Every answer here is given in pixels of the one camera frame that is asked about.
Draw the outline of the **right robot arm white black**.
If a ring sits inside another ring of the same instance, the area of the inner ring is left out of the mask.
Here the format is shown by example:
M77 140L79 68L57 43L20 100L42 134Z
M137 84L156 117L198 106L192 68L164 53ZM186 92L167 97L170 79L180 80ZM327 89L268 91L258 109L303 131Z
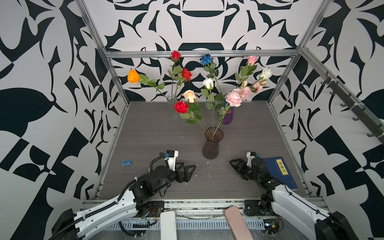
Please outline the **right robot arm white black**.
M258 210L284 218L309 240L356 240L358 237L346 217L330 213L296 194L297 185L281 157L262 159L254 152L247 160L229 163L243 180L254 181L263 191Z

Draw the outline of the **large red artificial rose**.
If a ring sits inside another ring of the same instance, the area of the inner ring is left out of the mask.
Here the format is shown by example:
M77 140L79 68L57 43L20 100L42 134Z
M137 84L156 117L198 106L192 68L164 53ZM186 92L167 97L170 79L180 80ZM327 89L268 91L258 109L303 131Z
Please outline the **large red artificial rose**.
M183 68L182 72L180 74L177 74L176 80L177 80L177 87L175 91L176 99L179 97L179 92L181 87L191 80L192 73L187 70L186 68Z

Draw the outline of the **purple blue glass vase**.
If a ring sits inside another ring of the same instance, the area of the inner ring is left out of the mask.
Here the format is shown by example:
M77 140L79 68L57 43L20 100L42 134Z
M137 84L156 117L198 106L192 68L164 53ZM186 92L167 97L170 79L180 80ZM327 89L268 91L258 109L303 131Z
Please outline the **purple blue glass vase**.
M223 118L223 125L229 125L233 121L233 117L234 117L233 112L234 112L234 107L230 107L227 114Z

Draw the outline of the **blue artificial rose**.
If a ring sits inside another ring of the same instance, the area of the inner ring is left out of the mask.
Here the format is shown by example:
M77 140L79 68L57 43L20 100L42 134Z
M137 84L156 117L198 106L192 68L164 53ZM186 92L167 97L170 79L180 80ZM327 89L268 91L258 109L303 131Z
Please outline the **blue artificial rose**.
M208 73L207 78L212 79L215 82L219 93L222 94L223 91L218 82L219 70L217 69L217 64L214 63L214 59L211 57L210 54L206 54L200 58L200 61L203 65L204 71Z

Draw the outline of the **small red artificial rose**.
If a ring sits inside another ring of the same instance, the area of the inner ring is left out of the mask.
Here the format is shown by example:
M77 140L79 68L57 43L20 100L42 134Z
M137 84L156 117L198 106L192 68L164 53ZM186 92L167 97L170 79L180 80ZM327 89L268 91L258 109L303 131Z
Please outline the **small red artificial rose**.
M171 70L168 70L168 73L172 79L171 96L170 96L170 102L172 103L177 101L177 92L184 80L184 78L181 76L182 67L178 64L178 62L180 61L180 58L181 58L181 54L179 52L173 51L171 53L171 59L172 59L173 65Z

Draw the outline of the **pink artificial rose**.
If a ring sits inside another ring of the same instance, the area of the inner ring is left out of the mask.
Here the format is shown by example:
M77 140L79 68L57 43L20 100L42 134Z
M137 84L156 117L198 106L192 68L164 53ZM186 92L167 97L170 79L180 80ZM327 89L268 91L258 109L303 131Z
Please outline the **pink artificial rose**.
M256 68L257 68L257 60L258 58L256 56L248 56L247 64L240 69L239 74L235 74L237 85L236 88L239 88L243 85L243 83L251 76Z

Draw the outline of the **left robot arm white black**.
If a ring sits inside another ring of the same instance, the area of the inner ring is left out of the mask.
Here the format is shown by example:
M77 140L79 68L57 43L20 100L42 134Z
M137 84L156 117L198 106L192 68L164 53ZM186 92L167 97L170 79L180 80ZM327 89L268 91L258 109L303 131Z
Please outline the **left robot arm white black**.
M177 163L178 151L168 150L149 164L149 171L130 181L116 197L95 207L74 213L67 210L61 214L52 228L52 240L89 240L125 219L144 218L156 194L165 196L173 182L187 183L191 180L196 165Z

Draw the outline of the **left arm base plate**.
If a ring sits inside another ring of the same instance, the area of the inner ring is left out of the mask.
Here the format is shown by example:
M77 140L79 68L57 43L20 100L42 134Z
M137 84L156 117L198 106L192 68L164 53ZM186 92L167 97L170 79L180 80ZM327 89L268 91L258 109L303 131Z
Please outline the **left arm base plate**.
M165 210L165 202L164 201L150 201L149 203L144 205L143 213L146 218L157 218L160 217L160 214Z

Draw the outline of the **clear glass vase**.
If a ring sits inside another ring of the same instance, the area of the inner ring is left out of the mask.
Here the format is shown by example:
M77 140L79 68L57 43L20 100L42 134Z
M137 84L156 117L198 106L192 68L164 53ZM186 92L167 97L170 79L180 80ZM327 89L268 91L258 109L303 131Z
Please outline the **clear glass vase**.
M178 102L177 96L168 95L167 103L169 106L169 117L172 122L178 121L180 119L180 114L175 110L175 104Z

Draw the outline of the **pink peony flower spray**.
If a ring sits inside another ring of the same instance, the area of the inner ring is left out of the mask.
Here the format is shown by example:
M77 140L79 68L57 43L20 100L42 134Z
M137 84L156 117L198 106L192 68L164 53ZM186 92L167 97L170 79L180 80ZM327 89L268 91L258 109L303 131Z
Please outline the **pink peony flower spray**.
M251 91L253 93L261 93L263 91L264 86L266 85L267 80L257 80L252 86L251 86Z

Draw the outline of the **orange artificial rose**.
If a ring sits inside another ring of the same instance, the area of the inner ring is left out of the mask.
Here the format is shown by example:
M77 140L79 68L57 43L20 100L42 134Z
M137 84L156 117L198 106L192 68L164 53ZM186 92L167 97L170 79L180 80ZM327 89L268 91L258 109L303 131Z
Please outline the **orange artificial rose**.
M142 84L151 88L155 88L158 93L160 93L163 97L166 98L166 100L169 100L169 98L162 92L165 87L165 84L158 84L157 80L150 80L149 77L143 74L138 74L138 72L134 69L129 71L127 80L131 84Z

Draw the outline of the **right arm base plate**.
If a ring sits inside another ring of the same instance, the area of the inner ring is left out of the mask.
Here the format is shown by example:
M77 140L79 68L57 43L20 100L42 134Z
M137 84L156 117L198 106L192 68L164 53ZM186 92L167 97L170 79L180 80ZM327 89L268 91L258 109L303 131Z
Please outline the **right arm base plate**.
M244 214L249 217L270 215L270 205L265 199L245 200Z

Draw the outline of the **small white artificial rose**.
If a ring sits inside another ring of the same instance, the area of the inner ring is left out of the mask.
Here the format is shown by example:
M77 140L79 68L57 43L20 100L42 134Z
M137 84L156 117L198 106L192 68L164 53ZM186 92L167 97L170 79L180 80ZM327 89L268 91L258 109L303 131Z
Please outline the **small white artificial rose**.
M211 111L211 125L206 125L208 135L210 137L210 140L213 140L215 137L215 120L214 120L214 113L215 108L217 105L216 102L216 93L214 92L214 80L212 78L207 78L203 81L204 89L201 90L202 95L206 98L205 107Z

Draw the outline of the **dark maroon glass vase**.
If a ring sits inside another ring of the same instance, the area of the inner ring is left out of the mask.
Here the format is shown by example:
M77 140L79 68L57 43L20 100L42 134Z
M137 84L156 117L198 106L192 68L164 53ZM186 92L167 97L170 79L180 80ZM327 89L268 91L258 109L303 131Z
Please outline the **dark maroon glass vase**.
M223 140L224 133L217 127L210 127L205 131L205 138L203 156L208 160L214 160L219 155L219 143Z

